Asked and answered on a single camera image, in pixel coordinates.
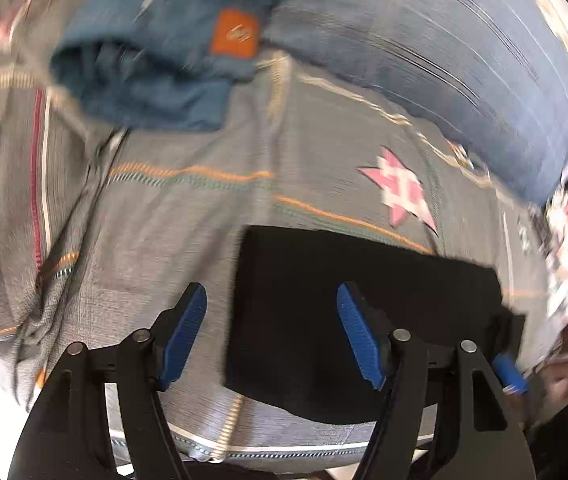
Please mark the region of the black pants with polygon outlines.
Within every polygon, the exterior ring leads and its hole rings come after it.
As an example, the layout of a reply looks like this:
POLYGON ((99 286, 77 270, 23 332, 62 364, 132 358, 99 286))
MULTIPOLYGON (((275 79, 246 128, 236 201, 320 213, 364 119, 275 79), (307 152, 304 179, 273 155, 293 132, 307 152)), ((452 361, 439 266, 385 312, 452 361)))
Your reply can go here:
POLYGON ((493 359, 519 347, 496 272, 364 238, 249 226, 235 273, 227 388, 331 425, 372 422, 397 328, 493 359))

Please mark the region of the grey patterned bed sheet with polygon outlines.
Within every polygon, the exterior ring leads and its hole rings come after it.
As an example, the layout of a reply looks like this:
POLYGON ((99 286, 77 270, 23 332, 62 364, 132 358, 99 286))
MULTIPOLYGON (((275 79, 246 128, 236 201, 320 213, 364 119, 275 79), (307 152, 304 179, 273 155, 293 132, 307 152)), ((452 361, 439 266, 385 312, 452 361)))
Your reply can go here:
POLYGON ((181 452, 277 472, 347 465, 368 424, 330 425, 224 387, 239 241, 249 224, 497 272, 537 362, 548 271, 526 209, 462 167, 439 129, 281 51, 234 89, 218 132, 128 131, 84 117, 49 55, 82 0, 0 0, 0 474, 37 379, 70 342, 121 340, 203 283, 208 311, 162 398, 181 452))

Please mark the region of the blue jeans with orange patch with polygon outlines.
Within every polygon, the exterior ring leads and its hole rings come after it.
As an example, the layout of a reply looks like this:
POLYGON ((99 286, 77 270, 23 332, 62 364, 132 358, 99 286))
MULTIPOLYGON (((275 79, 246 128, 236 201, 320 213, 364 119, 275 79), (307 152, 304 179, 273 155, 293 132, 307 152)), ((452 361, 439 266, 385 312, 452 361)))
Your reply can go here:
POLYGON ((279 0, 85 0, 50 70, 83 112, 135 129, 214 131, 256 73, 279 0))

